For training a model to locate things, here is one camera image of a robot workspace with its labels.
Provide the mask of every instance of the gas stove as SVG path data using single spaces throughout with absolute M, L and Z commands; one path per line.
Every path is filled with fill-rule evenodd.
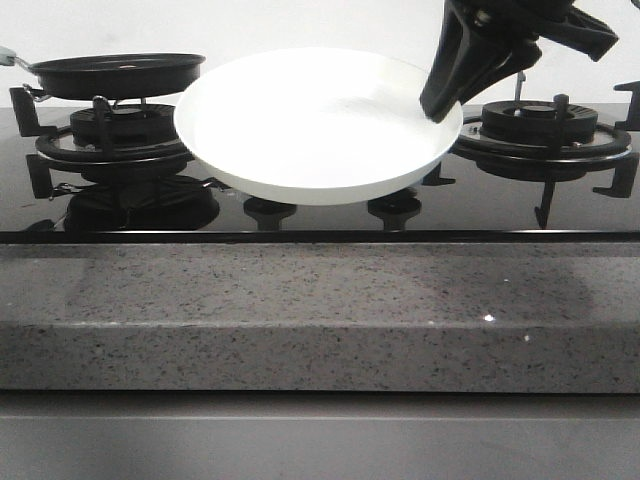
M 36 112 L 34 93 L 16 88 L 13 111 L 0 110 L 0 241 L 637 240 L 639 84 L 619 89 L 634 91 L 631 107 L 565 96 L 466 107 L 459 140 L 418 184 L 311 207 L 210 178 L 170 106 L 95 97 L 89 109 Z

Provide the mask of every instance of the granite countertop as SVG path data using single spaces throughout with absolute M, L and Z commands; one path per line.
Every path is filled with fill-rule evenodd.
M 0 246 L 0 388 L 640 392 L 640 245 Z

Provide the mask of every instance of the white plate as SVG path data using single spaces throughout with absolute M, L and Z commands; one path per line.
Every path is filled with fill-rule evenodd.
M 381 197 L 437 164 L 462 128 L 418 101 L 427 74 L 380 55 L 276 50 L 203 75 L 176 107 L 176 130 L 211 175 L 256 197 L 337 205 Z

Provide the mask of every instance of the white backdrop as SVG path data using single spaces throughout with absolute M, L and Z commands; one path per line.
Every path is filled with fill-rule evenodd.
M 183 52 L 207 57 L 203 71 L 261 51 L 299 46 L 367 50 L 425 69 L 438 43 L 441 0 L 2 0 L 0 44 L 35 63 L 109 53 Z M 613 85 L 640 80 L 640 11 L 629 0 L 578 0 L 620 42 L 599 63 L 542 41 L 545 56 L 528 72 L 524 96 L 567 93 L 575 102 L 627 102 Z M 8 88 L 34 77 L 0 69 L 0 107 Z M 507 79 L 472 103 L 510 98 Z M 45 105 L 68 104 L 53 100 Z

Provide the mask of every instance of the pan handle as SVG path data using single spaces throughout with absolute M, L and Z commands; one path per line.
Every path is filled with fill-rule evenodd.
M 16 52 L 7 47 L 0 46 L 0 65 L 4 65 L 6 67 L 13 67 L 14 65 L 18 65 L 21 68 L 24 68 L 27 72 L 31 73 L 31 64 L 22 60 Z

